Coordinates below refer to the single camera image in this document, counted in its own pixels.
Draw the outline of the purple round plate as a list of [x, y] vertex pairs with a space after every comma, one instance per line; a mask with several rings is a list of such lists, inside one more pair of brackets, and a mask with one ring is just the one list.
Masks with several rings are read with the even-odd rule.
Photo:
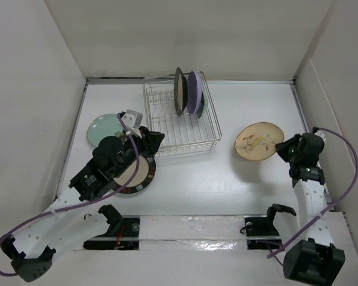
[[187, 78], [187, 111], [194, 114], [198, 111], [202, 98], [202, 79], [196, 71], [191, 71]]

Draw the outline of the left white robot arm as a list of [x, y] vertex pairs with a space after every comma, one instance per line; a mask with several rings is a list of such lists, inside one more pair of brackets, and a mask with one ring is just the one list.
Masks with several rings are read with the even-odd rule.
[[32, 217], [0, 238], [0, 251], [19, 276], [32, 282], [44, 275], [62, 254], [98, 235], [120, 233], [124, 219], [104, 201], [121, 192], [115, 178], [123, 175], [142, 155], [157, 153], [165, 135], [142, 126], [140, 135], [122, 132], [102, 139], [90, 161], [43, 213]]

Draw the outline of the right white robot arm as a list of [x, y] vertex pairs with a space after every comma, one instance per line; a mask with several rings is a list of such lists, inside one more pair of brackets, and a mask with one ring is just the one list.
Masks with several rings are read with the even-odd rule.
[[289, 164], [298, 210], [273, 204], [263, 221], [268, 233], [280, 235], [284, 277], [308, 285], [332, 285], [345, 262], [324, 218], [325, 176], [318, 163], [325, 141], [323, 132], [314, 131], [276, 144], [277, 154]]

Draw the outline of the rectangular light green plate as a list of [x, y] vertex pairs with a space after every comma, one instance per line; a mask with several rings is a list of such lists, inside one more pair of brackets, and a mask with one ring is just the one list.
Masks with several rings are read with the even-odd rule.
[[209, 99], [208, 97], [202, 93], [202, 98], [201, 98], [201, 101], [200, 101], [200, 105], [199, 105], [199, 108], [196, 112], [196, 117], [198, 119], [200, 119], [203, 114], [206, 112], [207, 108], [208, 108], [208, 104], [209, 104]]

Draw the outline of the beige bird pattern plate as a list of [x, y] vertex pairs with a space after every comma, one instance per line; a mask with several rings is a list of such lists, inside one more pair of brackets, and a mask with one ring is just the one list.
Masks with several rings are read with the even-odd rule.
[[244, 159], [262, 161], [276, 153], [276, 144], [284, 141], [280, 127], [269, 122], [258, 122], [246, 127], [237, 136], [234, 148]]

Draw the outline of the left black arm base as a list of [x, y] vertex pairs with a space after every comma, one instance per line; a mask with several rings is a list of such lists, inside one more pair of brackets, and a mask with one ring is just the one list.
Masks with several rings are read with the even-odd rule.
[[103, 234], [83, 243], [85, 250], [138, 250], [140, 217], [129, 216], [115, 234]]

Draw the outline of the brown rimmed deep plate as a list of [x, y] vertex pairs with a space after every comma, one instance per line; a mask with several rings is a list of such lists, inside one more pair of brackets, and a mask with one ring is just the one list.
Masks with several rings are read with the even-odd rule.
[[187, 79], [182, 70], [177, 67], [174, 78], [174, 105], [177, 116], [182, 116], [188, 102]]

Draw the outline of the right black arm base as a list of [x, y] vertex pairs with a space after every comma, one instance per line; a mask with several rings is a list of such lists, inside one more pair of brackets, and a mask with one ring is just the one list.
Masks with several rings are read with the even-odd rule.
[[240, 233], [246, 236], [248, 250], [277, 250], [282, 240], [265, 215], [245, 216]]

